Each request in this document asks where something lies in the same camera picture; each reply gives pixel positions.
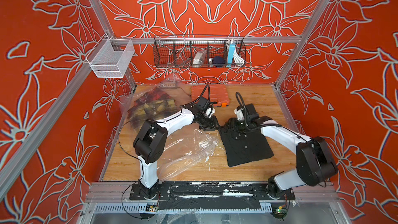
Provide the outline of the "red black plaid shirt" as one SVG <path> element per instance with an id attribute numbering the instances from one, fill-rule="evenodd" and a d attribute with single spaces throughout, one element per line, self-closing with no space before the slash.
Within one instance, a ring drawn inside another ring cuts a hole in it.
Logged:
<path id="1" fill-rule="evenodd" d="M 142 96 L 139 96 L 138 99 L 135 100 L 134 106 L 144 105 L 145 103 L 151 103 L 158 100 L 168 100 L 173 98 L 161 90 L 158 87 L 154 87 L 153 89 L 144 92 Z"/>

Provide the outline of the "yellow black plaid shirt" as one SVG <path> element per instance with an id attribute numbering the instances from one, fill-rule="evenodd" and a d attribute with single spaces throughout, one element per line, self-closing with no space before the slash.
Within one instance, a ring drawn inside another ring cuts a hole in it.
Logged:
<path id="1" fill-rule="evenodd" d="M 132 129 L 140 129 L 145 120 L 158 120 L 180 111 L 174 99 L 155 100 L 135 104 L 128 112 Z"/>

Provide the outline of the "clear plastic vacuum bag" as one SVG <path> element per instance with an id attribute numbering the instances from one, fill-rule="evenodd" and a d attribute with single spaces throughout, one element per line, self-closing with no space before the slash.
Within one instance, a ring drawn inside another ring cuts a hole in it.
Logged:
<path id="1" fill-rule="evenodd" d="M 128 114 L 120 130 L 105 180 L 135 181 L 140 178 L 141 163 L 137 159 L 133 142 L 144 121 L 154 118 L 154 115 L 147 115 L 144 110 L 140 110 L 140 114 L 137 119 Z M 196 123 L 176 131 L 167 138 L 165 151 L 158 160 L 159 179 L 185 180 L 187 177 L 183 175 L 184 171 L 189 172 L 188 177 L 193 177 L 194 168 L 200 167 L 213 155 L 218 142 L 217 135 L 199 130 Z"/>

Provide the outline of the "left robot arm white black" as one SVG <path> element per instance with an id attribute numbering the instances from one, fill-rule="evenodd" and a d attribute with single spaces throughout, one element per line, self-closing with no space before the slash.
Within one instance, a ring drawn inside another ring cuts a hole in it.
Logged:
<path id="1" fill-rule="evenodd" d="M 138 181 L 142 195 L 152 199 L 157 193 L 159 179 L 157 160 L 164 152 L 167 138 L 187 125 L 197 123 L 203 131 L 218 127 L 215 109 L 210 101 L 210 85 L 206 84 L 197 99 L 184 104 L 180 111 L 163 119 L 145 120 L 133 147 L 141 163 L 141 178 Z"/>

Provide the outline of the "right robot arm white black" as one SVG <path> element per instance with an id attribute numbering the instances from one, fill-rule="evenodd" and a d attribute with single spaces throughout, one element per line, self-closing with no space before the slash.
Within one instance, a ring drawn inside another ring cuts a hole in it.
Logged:
<path id="1" fill-rule="evenodd" d="M 338 173 L 336 162 L 327 142 L 319 136 L 309 137 L 286 128 L 268 116 L 260 117 L 252 104 L 245 104 L 239 92 L 235 93 L 239 107 L 234 110 L 239 133 L 261 134 L 283 145 L 296 156 L 295 169 L 281 172 L 268 179 L 266 192 L 279 199 L 286 190 L 303 185 L 317 186 Z"/>

